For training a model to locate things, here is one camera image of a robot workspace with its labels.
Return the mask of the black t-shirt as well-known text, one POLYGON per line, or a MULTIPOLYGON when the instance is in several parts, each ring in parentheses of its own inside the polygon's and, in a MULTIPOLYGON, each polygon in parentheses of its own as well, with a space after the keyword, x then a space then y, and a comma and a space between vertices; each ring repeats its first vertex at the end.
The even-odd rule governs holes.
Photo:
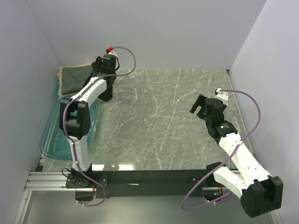
POLYGON ((83 101, 93 103, 99 98, 105 102, 113 97, 113 84, 116 80, 116 74, 106 74, 101 72, 92 72, 83 84, 83 101))

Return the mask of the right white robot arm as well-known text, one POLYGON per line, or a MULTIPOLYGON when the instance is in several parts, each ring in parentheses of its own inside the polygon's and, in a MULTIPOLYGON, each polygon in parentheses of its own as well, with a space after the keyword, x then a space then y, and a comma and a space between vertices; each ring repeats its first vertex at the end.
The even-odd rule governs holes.
POLYGON ((223 112, 227 105, 228 94, 218 89, 213 98, 200 94, 190 113, 200 108, 197 116, 204 120, 209 135, 227 153, 227 160, 235 164, 240 174, 236 175, 226 167, 227 161, 220 162, 208 171, 186 196, 189 197, 203 181, 206 181, 210 186, 221 184, 235 194, 249 217, 278 210, 282 205, 283 182, 259 164, 234 125, 225 120, 223 112))

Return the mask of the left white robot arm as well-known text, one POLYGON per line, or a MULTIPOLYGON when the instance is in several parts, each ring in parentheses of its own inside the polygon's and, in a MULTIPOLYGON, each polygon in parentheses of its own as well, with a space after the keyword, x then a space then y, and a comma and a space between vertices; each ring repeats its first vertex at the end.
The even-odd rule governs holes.
POLYGON ((90 107, 98 98, 108 102, 113 97, 115 74, 119 68, 116 52, 98 57, 92 68, 82 90, 60 102, 59 128, 70 145, 72 169, 82 171, 77 176, 77 182, 84 188, 93 183, 93 175, 87 172, 92 166, 87 148, 87 136, 92 124, 90 107))

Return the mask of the teal plastic bin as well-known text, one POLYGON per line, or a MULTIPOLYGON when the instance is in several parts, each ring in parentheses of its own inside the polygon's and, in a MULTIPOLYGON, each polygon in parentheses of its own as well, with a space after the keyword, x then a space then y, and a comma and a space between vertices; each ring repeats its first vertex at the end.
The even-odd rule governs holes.
POLYGON ((41 153, 46 157, 63 161, 72 160, 68 140, 59 128, 60 102, 70 98, 70 96, 60 98, 49 116, 39 145, 41 153))

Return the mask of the black base beam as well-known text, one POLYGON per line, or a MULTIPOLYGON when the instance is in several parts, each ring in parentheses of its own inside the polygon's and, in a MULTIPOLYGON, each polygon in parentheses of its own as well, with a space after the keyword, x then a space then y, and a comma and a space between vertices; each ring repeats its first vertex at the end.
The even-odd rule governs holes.
POLYGON ((88 180, 78 171, 67 175, 65 187, 79 201, 134 196, 185 196, 204 177, 206 169, 89 171, 88 180))

